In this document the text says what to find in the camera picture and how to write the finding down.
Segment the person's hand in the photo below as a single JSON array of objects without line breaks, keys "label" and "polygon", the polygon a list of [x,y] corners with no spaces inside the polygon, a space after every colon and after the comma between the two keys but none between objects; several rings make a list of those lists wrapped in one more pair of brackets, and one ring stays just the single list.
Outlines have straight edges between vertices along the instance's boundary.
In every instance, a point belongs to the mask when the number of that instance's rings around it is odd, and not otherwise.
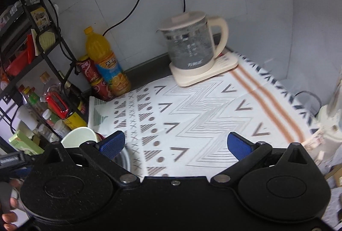
[{"label": "person's hand", "polygon": [[20,179],[10,179],[9,185],[12,187],[11,197],[5,201],[10,205],[10,209],[7,213],[2,212],[1,218],[3,221],[3,228],[7,231],[17,230],[15,222],[18,220],[18,216],[13,210],[19,208],[19,192],[23,182]]}]

